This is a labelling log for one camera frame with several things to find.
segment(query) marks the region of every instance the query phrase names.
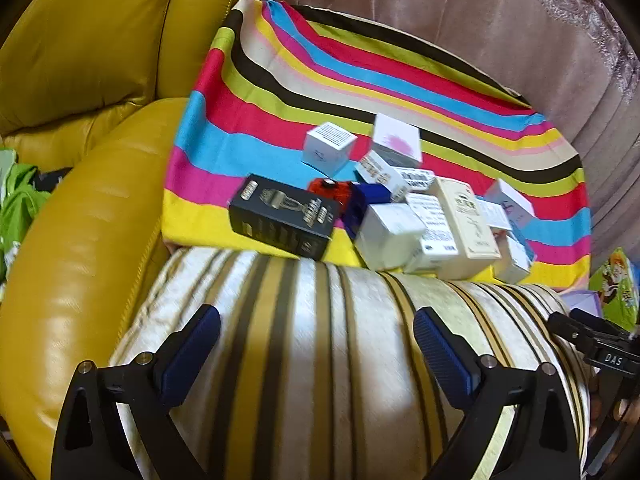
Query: green plastic bag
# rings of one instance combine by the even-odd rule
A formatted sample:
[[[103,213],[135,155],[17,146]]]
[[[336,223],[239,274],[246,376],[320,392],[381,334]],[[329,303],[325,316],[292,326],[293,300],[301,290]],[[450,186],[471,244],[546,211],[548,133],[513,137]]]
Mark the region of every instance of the green plastic bag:
[[[633,266],[622,248],[591,276],[589,289],[596,290],[605,319],[631,332],[638,320],[638,284]]]

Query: gold striped cushion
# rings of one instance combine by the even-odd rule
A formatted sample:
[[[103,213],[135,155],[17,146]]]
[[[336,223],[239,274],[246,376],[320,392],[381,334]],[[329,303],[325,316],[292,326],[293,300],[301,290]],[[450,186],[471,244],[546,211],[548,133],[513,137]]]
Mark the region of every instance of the gold striped cushion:
[[[213,248],[166,264],[111,365],[155,351],[202,303],[222,334],[172,418],[212,478],[421,480],[462,420],[442,395],[412,335],[431,305],[478,354],[504,365],[560,371],[586,455],[586,368],[550,341],[544,320],[563,311],[537,285],[446,283],[311,260]],[[475,478],[488,478],[514,409],[504,409]],[[130,413],[127,437],[154,478]]]

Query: black box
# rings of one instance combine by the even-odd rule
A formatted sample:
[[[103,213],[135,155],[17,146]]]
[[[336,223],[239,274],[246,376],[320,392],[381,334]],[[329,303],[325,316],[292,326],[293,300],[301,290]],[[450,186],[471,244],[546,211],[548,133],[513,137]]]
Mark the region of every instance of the black box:
[[[319,260],[339,211],[335,200],[251,174],[229,204],[229,219],[236,233]]]

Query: lace trim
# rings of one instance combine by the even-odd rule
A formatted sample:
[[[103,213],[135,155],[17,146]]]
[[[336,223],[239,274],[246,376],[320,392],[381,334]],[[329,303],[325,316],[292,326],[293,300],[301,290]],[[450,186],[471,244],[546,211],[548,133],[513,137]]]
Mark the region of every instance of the lace trim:
[[[640,82],[640,60],[601,0],[540,0],[553,18],[577,25],[598,47],[628,103]]]

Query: screw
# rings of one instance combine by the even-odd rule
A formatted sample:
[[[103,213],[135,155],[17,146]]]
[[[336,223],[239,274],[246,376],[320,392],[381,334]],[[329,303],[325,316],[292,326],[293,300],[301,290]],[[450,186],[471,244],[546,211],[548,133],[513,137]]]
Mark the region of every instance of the screw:
[[[78,365],[78,372],[80,372],[81,374],[87,374],[93,369],[94,369],[94,363],[91,361],[82,361]]]
[[[480,362],[482,363],[482,366],[485,366],[486,368],[495,368],[498,365],[498,359],[489,354],[483,355],[480,358]]]
[[[551,363],[542,363],[541,368],[542,368],[542,371],[549,376],[556,374],[556,367],[553,366]]]
[[[136,355],[136,362],[139,365],[148,365],[154,358],[153,352],[142,352]]]

